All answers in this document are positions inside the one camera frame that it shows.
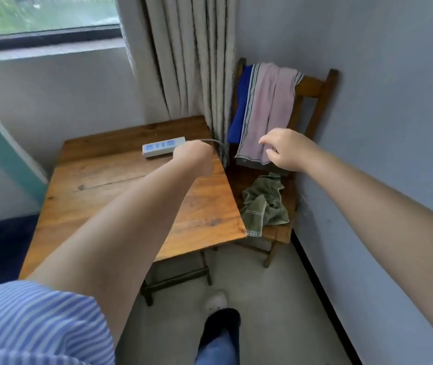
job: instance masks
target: table top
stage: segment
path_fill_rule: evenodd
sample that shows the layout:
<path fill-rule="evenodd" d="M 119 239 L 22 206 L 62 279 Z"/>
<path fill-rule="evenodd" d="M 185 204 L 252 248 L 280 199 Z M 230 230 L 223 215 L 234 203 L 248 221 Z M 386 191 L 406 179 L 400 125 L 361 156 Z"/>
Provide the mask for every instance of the table top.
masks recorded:
<path fill-rule="evenodd" d="M 67 140 L 58 158 L 20 279 L 129 185 L 167 163 L 146 159 L 142 145 L 171 138 L 211 138 L 203 116 Z M 223 166 L 213 152 L 213 174 L 200 177 L 184 198 L 156 261 L 247 235 Z"/>

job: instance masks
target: wooden chair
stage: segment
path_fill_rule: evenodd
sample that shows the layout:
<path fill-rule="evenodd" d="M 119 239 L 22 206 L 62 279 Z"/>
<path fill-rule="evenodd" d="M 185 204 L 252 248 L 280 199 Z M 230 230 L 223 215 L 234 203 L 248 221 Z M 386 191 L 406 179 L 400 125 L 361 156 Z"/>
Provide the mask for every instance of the wooden chair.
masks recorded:
<path fill-rule="evenodd" d="M 235 74 L 235 82 L 233 88 L 233 105 L 232 115 L 235 114 L 238 106 L 237 101 L 237 87 L 242 75 L 243 67 L 246 63 L 244 58 L 238 61 L 237 70 Z M 336 69 L 330 69 L 328 77 L 325 81 L 319 79 L 304 76 L 301 82 L 296 86 L 296 95 L 294 100 L 294 106 L 292 114 L 289 119 L 288 128 L 296 129 L 299 117 L 301 114 L 301 105 L 305 97 L 316 98 L 316 107 L 311 116 L 311 120 L 305 130 L 305 135 L 308 138 L 313 139 L 316 129 L 323 117 L 323 113 L 330 101 L 330 98 L 335 91 L 336 84 L 338 82 L 339 72 Z M 233 196 L 237 202 L 238 208 L 243 207 L 242 191 L 252 185 L 253 181 L 260 175 L 265 175 L 268 171 L 257 170 L 247 168 L 235 163 L 234 156 L 237 152 L 238 145 L 231 145 L 230 147 L 230 165 L 227 166 L 225 172 L 232 188 Z M 237 243 L 244 247 L 263 252 L 267 255 L 264 261 L 264 267 L 268 268 L 274 255 L 281 243 L 290 243 L 291 232 L 294 222 L 294 216 L 296 213 L 297 194 L 294 185 L 294 174 L 291 173 L 287 177 L 282 177 L 282 184 L 284 189 L 281 191 L 282 202 L 287 208 L 289 213 L 289 223 L 283 225 L 267 225 L 262 229 L 262 237 L 271 242 L 270 250 L 264 250 L 255 246 L 248 245 L 244 242 L 238 241 Z"/>

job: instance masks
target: striped shirt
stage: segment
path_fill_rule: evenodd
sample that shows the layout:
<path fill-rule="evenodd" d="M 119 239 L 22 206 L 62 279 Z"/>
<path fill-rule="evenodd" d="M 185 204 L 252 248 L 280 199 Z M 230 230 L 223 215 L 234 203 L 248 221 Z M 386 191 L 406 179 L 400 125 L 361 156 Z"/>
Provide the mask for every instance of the striped shirt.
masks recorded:
<path fill-rule="evenodd" d="M 112 336 L 94 298 L 36 282 L 0 284 L 0 364 L 114 363 Z"/>

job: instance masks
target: window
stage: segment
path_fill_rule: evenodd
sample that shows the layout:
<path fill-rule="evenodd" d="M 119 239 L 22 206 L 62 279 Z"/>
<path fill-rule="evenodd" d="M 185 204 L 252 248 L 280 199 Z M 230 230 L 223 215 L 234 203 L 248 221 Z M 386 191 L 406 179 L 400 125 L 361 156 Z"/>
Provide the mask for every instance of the window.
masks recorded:
<path fill-rule="evenodd" d="M 0 0 L 0 35 L 118 24 L 115 0 Z"/>

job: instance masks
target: white power strip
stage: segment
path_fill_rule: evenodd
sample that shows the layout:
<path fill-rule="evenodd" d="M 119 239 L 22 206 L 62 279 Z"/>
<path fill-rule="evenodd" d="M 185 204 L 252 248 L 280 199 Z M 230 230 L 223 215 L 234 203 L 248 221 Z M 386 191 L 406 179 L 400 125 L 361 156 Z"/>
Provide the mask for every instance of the white power strip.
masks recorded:
<path fill-rule="evenodd" d="M 186 138 L 178 137 L 172 140 L 162 140 L 159 142 L 148 143 L 142 146 L 142 155 L 145 158 L 152 158 L 152 156 L 164 155 L 174 151 L 174 149 L 186 142 Z"/>

